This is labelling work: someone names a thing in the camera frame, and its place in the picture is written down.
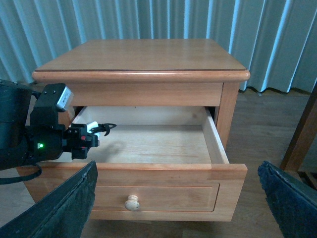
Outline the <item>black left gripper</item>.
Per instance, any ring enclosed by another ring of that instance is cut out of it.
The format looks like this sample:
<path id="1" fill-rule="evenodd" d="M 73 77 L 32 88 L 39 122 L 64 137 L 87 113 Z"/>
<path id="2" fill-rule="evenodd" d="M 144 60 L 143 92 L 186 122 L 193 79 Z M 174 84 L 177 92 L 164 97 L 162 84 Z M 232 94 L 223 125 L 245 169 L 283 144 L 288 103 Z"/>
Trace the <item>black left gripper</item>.
<path id="1" fill-rule="evenodd" d="M 75 123 L 66 130 L 62 145 L 65 126 L 58 122 L 57 103 L 65 88 L 64 83 L 48 84 L 35 102 L 27 126 L 31 161 L 55 160 L 62 152 L 71 153 L 71 159 L 86 159 L 90 148 L 99 146 L 98 136 L 91 135 L 86 124 Z"/>

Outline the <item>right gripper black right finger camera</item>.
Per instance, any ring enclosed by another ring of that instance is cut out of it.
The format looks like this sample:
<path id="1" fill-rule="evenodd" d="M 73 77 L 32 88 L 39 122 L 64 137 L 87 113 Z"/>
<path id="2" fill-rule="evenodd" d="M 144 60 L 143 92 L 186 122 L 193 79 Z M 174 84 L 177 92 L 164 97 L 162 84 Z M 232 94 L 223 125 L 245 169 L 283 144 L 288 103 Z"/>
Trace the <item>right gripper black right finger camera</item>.
<path id="1" fill-rule="evenodd" d="M 268 206 L 285 238 L 317 236 L 317 191 L 269 161 L 258 168 Z"/>

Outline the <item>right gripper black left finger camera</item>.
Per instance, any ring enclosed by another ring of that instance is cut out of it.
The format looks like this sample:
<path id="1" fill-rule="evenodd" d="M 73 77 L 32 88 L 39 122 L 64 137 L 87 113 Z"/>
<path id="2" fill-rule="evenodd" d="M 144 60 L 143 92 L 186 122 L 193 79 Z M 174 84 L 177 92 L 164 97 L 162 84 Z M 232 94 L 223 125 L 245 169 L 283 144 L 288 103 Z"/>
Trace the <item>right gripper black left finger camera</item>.
<path id="1" fill-rule="evenodd" d="M 2 238 L 79 238 L 95 202 L 92 161 L 0 229 Z"/>

